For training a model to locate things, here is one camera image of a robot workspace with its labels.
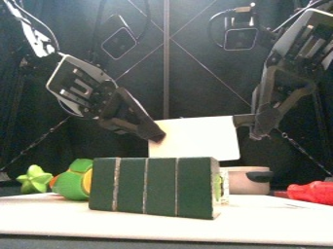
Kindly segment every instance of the red object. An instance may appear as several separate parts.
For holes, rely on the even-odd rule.
[[[306,185],[291,184],[286,192],[291,199],[333,205],[333,182],[314,181]]]

